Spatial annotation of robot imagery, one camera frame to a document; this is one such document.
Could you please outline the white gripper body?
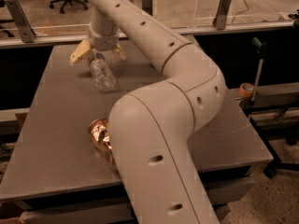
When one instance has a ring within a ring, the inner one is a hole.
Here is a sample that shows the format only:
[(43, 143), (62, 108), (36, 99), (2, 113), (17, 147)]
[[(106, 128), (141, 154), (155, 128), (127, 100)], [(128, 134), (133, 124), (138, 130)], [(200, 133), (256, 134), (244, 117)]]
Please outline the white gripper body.
[(87, 38), (93, 49), (99, 51), (113, 50), (119, 43), (119, 32), (116, 32), (113, 35), (101, 35), (92, 28), (91, 24), (89, 24)]

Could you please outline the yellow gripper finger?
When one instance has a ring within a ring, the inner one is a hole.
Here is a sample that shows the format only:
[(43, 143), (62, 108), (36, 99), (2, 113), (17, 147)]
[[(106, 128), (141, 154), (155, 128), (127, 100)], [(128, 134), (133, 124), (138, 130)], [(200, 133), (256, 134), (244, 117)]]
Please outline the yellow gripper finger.
[(93, 56), (93, 51), (90, 42), (83, 39), (70, 55), (69, 62), (71, 65), (80, 63), (83, 60), (88, 60)]
[(115, 54), (118, 54), (118, 55), (120, 56), (120, 58), (121, 58), (123, 61), (126, 60), (126, 55), (125, 55), (125, 53), (124, 53), (124, 51), (123, 51), (123, 49), (121, 48), (120, 45), (117, 45), (117, 46), (113, 49), (113, 52), (114, 52)]

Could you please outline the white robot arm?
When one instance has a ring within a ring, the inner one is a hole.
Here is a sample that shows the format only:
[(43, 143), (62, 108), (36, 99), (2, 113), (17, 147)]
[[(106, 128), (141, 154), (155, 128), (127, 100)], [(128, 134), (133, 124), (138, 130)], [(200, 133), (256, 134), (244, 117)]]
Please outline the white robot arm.
[(88, 1), (91, 46), (112, 49), (124, 32), (163, 76), (123, 95), (108, 118), (112, 153), (138, 223), (220, 224), (187, 146), (222, 107), (220, 68), (130, 0)]

